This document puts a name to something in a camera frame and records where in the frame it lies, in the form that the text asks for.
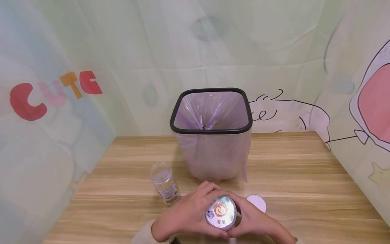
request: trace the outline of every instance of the sleeve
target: sleeve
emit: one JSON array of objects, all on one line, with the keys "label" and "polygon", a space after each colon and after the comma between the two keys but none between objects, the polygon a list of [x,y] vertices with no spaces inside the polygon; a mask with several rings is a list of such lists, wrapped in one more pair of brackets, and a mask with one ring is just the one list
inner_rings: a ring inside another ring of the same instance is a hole
[{"label": "sleeve", "polygon": [[152,236],[152,224],[154,220],[149,221],[138,233],[133,237],[130,244],[169,244],[170,240],[157,242]]}]

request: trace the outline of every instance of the black rim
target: black rim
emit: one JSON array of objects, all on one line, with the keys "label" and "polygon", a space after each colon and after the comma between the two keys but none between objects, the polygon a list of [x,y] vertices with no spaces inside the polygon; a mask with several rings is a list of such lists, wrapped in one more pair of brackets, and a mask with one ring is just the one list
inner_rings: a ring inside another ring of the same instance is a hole
[{"label": "black rim", "polygon": [[[181,100],[183,97],[185,97],[188,94],[191,93],[207,93],[207,92],[224,92],[224,91],[232,91],[236,92],[242,95],[246,107],[246,113],[248,115],[248,124],[242,128],[238,129],[226,129],[226,130],[187,130],[187,129],[179,129],[176,126],[174,126],[175,118],[177,111],[179,110],[179,106],[181,103]],[[243,90],[238,89],[238,88],[205,88],[205,89],[193,89],[193,90],[188,90],[180,94],[179,99],[176,102],[175,108],[173,109],[171,119],[169,121],[169,125],[172,129],[172,131],[179,133],[179,134],[200,134],[200,135],[221,135],[221,134],[240,134],[247,132],[252,128],[252,112],[250,111],[250,106],[249,106],[249,101],[248,98],[246,97],[246,94]]]}]

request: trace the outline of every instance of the round tin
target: round tin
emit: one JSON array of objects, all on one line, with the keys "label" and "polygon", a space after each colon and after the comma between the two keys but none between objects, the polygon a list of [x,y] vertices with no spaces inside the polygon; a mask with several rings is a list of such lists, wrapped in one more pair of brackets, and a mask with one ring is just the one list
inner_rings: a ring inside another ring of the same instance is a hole
[{"label": "round tin", "polygon": [[246,197],[246,199],[253,205],[255,205],[260,211],[265,213],[267,211],[266,201],[259,195],[252,194]]},{"label": "round tin", "polygon": [[230,197],[220,196],[210,204],[205,216],[209,225],[221,230],[229,230],[236,221],[236,205]]}]

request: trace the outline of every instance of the star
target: star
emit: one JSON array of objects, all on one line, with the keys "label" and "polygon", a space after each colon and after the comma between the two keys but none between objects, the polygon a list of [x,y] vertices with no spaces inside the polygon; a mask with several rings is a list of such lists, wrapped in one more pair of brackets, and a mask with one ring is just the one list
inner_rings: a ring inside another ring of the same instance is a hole
[{"label": "star", "polygon": [[390,186],[390,168],[382,169],[376,163],[372,162],[374,172],[368,177],[375,182],[380,189],[384,189]]}]

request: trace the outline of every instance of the wooden table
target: wooden table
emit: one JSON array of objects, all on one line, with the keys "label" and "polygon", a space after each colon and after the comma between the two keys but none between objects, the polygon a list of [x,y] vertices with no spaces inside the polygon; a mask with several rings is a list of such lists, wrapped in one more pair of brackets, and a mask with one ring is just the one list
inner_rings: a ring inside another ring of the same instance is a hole
[{"label": "wooden table", "polygon": [[[130,243],[166,210],[148,178],[161,161],[171,164],[182,195],[200,183],[186,170],[172,136],[116,138],[44,244]],[[247,166],[248,183],[220,186],[261,195],[267,213],[306,244],[390,243],[390,228],[315,132],[253,134]],[[196,234],[179,239],[201,243]],[[238,243],[272,242],[245,235]]]}]

